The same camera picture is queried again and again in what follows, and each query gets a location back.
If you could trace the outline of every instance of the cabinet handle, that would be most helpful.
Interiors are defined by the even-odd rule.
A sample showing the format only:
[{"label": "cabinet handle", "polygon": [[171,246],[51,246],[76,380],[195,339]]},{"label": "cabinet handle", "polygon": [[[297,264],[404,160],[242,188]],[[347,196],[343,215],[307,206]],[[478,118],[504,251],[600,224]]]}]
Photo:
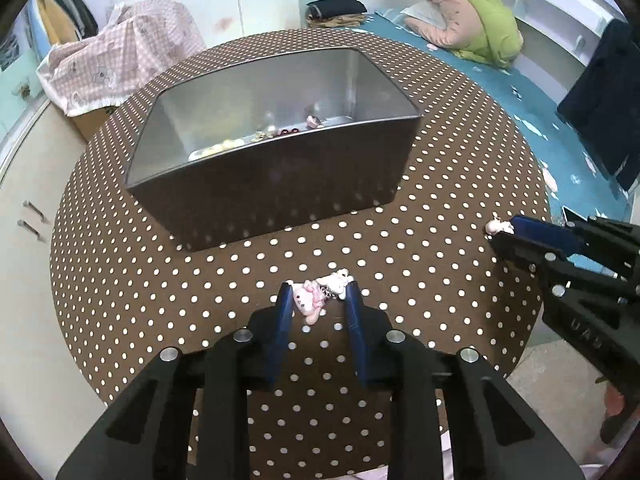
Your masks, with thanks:
[{"label": "cabinet handle", "polygon": [[22,207],[25,207],[27,209],[31,209],[33,212],[36,213],[36,215],[38,215],[40,217],[40,220],[43,224],[47,223],[47,219],[44,216],[44,213],[42,211],[40,211],[36,206],[34,206],[29,200],[25,200],[24,202],[22,202]]},{"label": "cabinet handle", "polygon": [[33,233],[36,235],[36,237],[38,238],[38,241],[42,240],[42,236],[40,236],[40,233],[36,231],[36,229],[34,229],[33,227],[31,227],[29,224],[27,224],[27,222],[25,222],[24,220],[18,220],[18,225],[20,227],[24,227],[25,229],[27,229],[27,231]]}]

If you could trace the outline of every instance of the teal bedsheet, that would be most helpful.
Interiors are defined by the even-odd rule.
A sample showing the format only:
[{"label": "teal bedsheet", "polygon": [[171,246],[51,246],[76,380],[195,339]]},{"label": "teal bedsheet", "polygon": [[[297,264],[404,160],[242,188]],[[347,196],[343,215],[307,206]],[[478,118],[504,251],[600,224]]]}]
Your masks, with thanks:
[{"label": "teal bedsheet", "polygon": [[556,104],[518,70],[497,69],[460,59],[378,15],[368,16],[367,21],[355,30],[428,52],[460,70],[494,98],[518,125],[541,167],[546,170],[543,173],[548,184],[553,222],[564,223],[563,205],[583,216],[617,220],[630,217],[630,205],[618,184],[608,180],[586,155],[576,131],[556,115]]}]

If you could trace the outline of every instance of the beige cloth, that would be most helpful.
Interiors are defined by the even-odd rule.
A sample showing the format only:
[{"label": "beige cloth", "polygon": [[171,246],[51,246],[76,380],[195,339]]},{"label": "beige cloth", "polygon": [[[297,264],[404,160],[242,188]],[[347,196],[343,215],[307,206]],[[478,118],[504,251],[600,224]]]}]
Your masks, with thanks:
[{"label": "beige cloth", "polygon": [[312,20],[307,16],[306,24],[309,28],[357,27],[361,25],[365,19],[366,16],[364,14],[344,14],[328,20]]},{"label": "beige cloth", "polygon": [[148,81],[204,47],[183,4],[118,4],[94,38],[53,46],[37,74],[47,97],[74,117],[121,105]]},{"label": "beige cloth", "polygon": [[480,16],[467,0],[429,0],[440,7],[447,24],[445,30],[434,25],[406,18],[404,23],[416,34],[437,46],[449,49],[466,48],[473,38],[484,34]]}]

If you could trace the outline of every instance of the hello kitty charm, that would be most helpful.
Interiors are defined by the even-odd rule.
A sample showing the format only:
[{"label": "hello kitty charm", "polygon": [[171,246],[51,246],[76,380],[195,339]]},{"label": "hello kitty charm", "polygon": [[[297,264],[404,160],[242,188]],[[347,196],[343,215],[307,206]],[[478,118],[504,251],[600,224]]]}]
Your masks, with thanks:
[{"label": "hello kitty charm", "polygon": [[318,321],[320,311],[324,307],[324,300],[324,291],[316,280],[312,282],[306,280],[302,285],[295,286],[293,290],[293,301],[309,325]]},{"label": "hello kitty charm", "polygon": [[494,213],[494,219],[489,220],[484,226],[484,231],[489,236],[497,235],[500,231],[505,231],[510,235],[513,235],[515,233],[511,222],[503,222],[502,220],[500,220],[500,217],[496,213]]}]

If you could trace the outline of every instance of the polka dot tablecloth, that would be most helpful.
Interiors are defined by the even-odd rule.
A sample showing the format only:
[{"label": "polka dot tablecloth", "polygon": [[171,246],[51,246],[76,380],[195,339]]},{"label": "polka dot tablecloth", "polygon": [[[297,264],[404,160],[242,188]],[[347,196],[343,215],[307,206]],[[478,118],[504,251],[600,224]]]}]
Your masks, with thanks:
[{"label": "polka dot tablecloth", "polygon": [[[124,190],[134,139],[162,90],[235,62],[332,46],[360,49],[424,111],[392,203],[188,253]],[[508,374],[540,294],[532,276],[495,258],[482,229],[494,212],[544,219],[547,209],[524,138],[460,72],[372,34],[271,32],[178,63],[111,115],[66,186],[51,286],[68,348],[106,403],[165,346],[209,347],[271,304],[281,282],[343,267],[395,328],[447,352],[473,345]],[[331,478],[388,461],[389,394],[358,385],[341,303],[323,314],[311,328],[294,316],[277,389],[248,392],[254,476]]]}]

